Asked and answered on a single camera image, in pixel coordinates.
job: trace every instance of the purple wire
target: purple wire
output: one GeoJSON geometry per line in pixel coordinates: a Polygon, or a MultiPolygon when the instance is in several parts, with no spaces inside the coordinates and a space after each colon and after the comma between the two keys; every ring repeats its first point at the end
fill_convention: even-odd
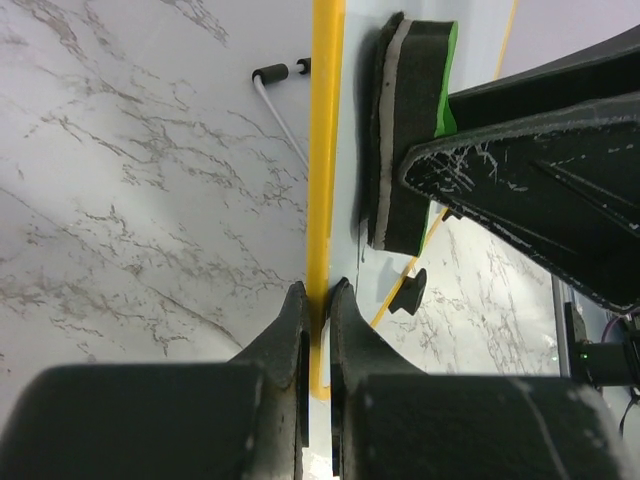
{"type": "Polygon", "coordinates": [[[607,322],[607,325],[604,327],[604,330],[602,331],[602,339],[600,340],[600,343],[604,343],[604,341],[607,339],[607,336],[609,335],[609,333],[611,332],[615,324],[618,323],[618,321],[623,318],[624,317],[621,317],[620,315],[616,315],[615,317],[613,317],[611,320],[607,322]]]}

